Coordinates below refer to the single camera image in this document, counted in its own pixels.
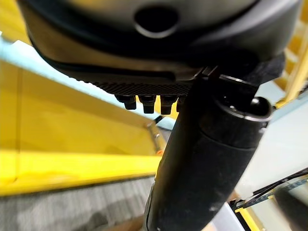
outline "black handle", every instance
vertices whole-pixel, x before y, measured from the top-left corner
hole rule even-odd
[[[199,231],[220,210],[253,156],[271,116],[254,98],[247,111],[192,87],[160,162],[145,212],[149,231]]]

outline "black cylindrical tube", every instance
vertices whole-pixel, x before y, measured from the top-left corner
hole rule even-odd
[[[145,211],[149,231],[199,231],[219,211],[253,156],[271,116],[255,98],[246,112],[225,106],[199,79],[160,162]]]

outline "textured black surface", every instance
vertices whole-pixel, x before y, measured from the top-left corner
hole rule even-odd
[[[208,80],[197,80],[172,130],[148,202],[149,231],[201,230],[227,200],[257,148],[259,129],[270,113],[261,121],[234,116],[230,108],[216,107],[210,88]]]
[[[191,84],[134,84],[91,82],[110,94],[121,95],[186,95]]]

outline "black plastic housing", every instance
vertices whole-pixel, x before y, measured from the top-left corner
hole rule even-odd
[[[184,102],[149,197],[149,231],[201,230],[231,194],[266,130],[267,100],[255,98],[241,112],[213,98],[211,87],[198,79]]]

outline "yellow panel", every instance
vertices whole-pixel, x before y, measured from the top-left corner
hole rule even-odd
[[[17,67],[0,61],[0,185],[16,177],[18,74]]]
[[[161,157],[22,152],[20,176],[0,195],[29,193],[154,175]]]
[[[244,218],[245,222],[249,226],[251,231],[263,231],[265,230],[261,221],[257,218],[255,213],[251,208],[239,208],[235,210],[235,212],[239,212]]]
[[[23,151],[156,155],[151,120],[28,71],[22,85]]]
[[[23,18],[14,0],[0,1],[0,30],[9,41],[21,40],[30,44]]]
[[[302,13],[300,15],[300,19],[303,22],[308,23],[308,0],[303,1],[303,10],[302,10]]]

